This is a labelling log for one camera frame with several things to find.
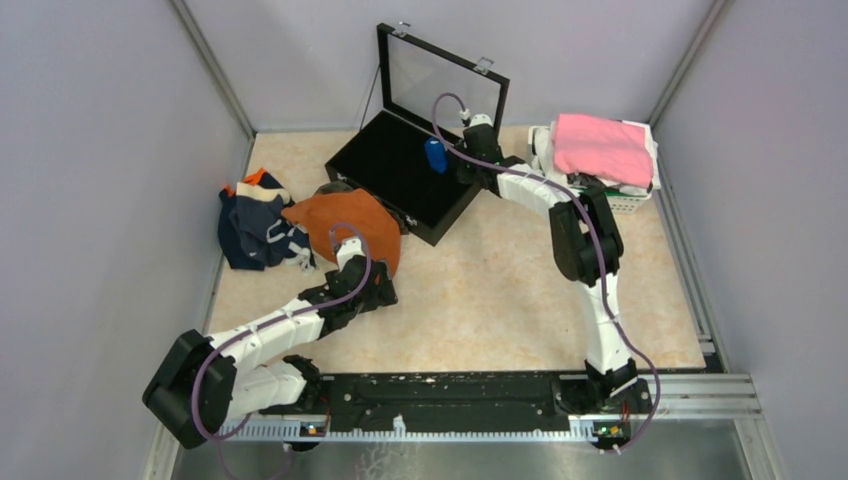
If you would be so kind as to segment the black display case glass lid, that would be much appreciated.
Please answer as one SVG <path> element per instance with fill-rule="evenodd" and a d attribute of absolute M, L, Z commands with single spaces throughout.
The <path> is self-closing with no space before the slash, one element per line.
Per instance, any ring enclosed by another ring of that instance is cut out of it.
<path fill-rule="evenodd" d="M 330 179 L 368 191 L 435 246 L 478 193 L 450 173 L 434 170 L 425 143 L 438 126 L 444 138 L 461 140 L 460 106 L 438 95 L 458 95 L 474 114 L 499 128 L 510 81 L 491 60 L 460 57 L 413 36 L 405 23 L 376 27 L 381 107 L 325 164 Z"/>

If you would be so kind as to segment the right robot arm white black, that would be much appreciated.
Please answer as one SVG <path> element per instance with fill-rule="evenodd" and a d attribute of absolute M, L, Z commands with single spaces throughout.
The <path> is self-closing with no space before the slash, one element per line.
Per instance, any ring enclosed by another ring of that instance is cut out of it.
<path fill-rule="evenodd" d="M 488 115 L 464 110 L 460 118 L 462 139 L 450 154 L 458 179 L 548 220 L 554 262 L 579 288 L 588 324 L 587 400 L 600 412 L 614 411 L 636 386 L 638 373 L 617 298 L 623 241 L 606 195 L 575 193 L 520 159 L 504 156 Z"/>

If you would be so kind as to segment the olive grey underwear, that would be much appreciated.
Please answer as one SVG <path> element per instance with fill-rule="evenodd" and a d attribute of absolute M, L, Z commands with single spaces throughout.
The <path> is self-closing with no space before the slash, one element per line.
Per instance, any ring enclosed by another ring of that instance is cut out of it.
<path fill-rule="evenodd" d="M 314 195 L 317 196 L 317 195 L 327 195 L 327 194 L 334 194 L 334 193 L 350 193 L 354 190 L 355 190 L 354 187 L 352 187 L 351 185 L 348 185 L 344 181 L 332 181 L 332 182 L 325 183 L 325 184 L 321 185 L 320 187 L 318 187 L 316 189 Z"/>

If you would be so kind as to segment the dark blue underwear cream waistband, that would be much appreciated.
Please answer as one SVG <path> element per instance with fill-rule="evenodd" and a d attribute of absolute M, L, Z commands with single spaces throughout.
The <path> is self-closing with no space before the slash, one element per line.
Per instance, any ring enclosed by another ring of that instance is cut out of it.
<path fill-rule="evenodd" d="M 287 221 L 282 211 L 294 205 L 285 188 L 266 188 L 240 182 L 235 211 L 230 220 L 242 251 L 263 267 L 297 265 L 302 271 L 315 268 L 306 231 Z"/>

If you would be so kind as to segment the orange underwear cream waistband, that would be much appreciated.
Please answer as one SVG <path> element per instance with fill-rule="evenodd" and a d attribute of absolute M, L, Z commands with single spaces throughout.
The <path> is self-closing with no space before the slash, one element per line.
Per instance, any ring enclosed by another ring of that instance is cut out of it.
<path fill-rule="evenodd" d="M 330 230 L 339 223 L 350 224 L 364 235 L 372 257 L 385 261 L 390 276 L 396 275 L 401 253 L 401 233 L 397 221 L 367 191 L 314 195 L 282 210 L 290 223 L 302 226 L 309 235 L 313 251 L 335 261 Z"/>

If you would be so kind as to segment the royal blue underwear white trim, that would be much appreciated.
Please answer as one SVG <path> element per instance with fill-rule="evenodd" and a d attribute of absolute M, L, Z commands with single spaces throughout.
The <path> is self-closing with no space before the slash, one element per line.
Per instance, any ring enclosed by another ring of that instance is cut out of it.
<path fill-rule="evenodd" d="M 424 152 L 427 163 L 431 170 L 439 174 L 445 174 L 449 168 L 447 149 L 442 141 L 430 137 L 424 143 Z"/>

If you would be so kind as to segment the navy underwear orange waistband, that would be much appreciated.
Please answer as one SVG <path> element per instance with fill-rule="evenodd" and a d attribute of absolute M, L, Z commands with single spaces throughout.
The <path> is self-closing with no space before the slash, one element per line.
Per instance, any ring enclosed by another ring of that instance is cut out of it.
<path fill-rule="evenodd" d="M 265 168 L 259 168 L 254 173 L 244 177 L 241 182 L 251 185 L 259 185 L 266 188 L 276 188 L 280 186 L 276 179 L 270 175 Z M 230 220 L 230 215 L 235 211 L 236 188 L 237 185 L 225 185 L 218 192 L 218 200 L 220 201 L 220 212 L 217 224 L 218 243 L 224 257 L 232 269 L 263 271 L 268 267 L 263 267 L 258 261 L 249 259 L 242 251 L 236 228 Z"/>

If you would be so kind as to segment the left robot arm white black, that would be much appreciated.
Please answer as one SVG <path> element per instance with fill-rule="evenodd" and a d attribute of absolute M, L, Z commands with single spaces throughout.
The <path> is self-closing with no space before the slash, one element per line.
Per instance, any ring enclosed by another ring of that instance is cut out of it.
<path fill-rule="evenodd" d="M 322 285 L 245 325 L 181 334 L 142 395 L 144 406 L 186 449 L 220 436 L 228 421 L 269 408 L 309 414 L 325 405 L 322 375 L 291 349 L 343 329 L 359 314 L 397 303 L 387 261 L 357 237 L 338 245 Z"/>

